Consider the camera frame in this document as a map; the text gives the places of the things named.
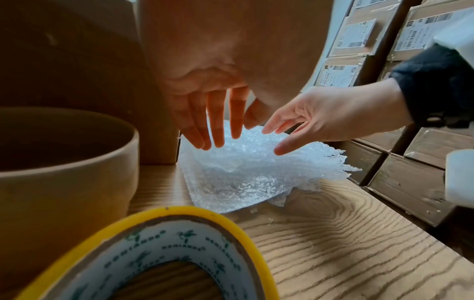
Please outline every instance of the clay pot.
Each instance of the clay pot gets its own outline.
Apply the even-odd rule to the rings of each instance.
[[[0,108],[0,288],[126,216],[138,142],[132,125],[107,115]]]

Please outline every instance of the white garment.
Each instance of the white garment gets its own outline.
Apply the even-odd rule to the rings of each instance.
[[[433,37],[427,47],[435,43],[458,51],[474,69],[474,13],[448,25]],[[471,122],[470,129],[474,137],[474,122]],[[458,150],[448,154],[444,193],[446,201],[474,208],[473,175],[474,149]]]

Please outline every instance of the inner core of tape roll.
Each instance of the inner core of tape roll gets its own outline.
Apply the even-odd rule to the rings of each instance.
[[[199,265],[225,299],[265,299],[251,258],[220,225],[190,215],[170,215],[131,227],[91,251],[42,299],[105,300],[131,278],[170,261]]]

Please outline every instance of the sleeve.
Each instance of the sleeve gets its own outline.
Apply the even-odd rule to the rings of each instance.
[[[413,121],[467,128],[474,120],[474,14],[437,34],[428,49],[392,72]]]

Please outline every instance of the tape roll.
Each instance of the tape roll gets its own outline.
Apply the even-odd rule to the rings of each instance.
[[[279,299],[263,256],[240,227],[205,209],[167,207],[99,231],[57,260],[17,300],[104,300],[140,272],[174,260],[206,270],[225,299]]]

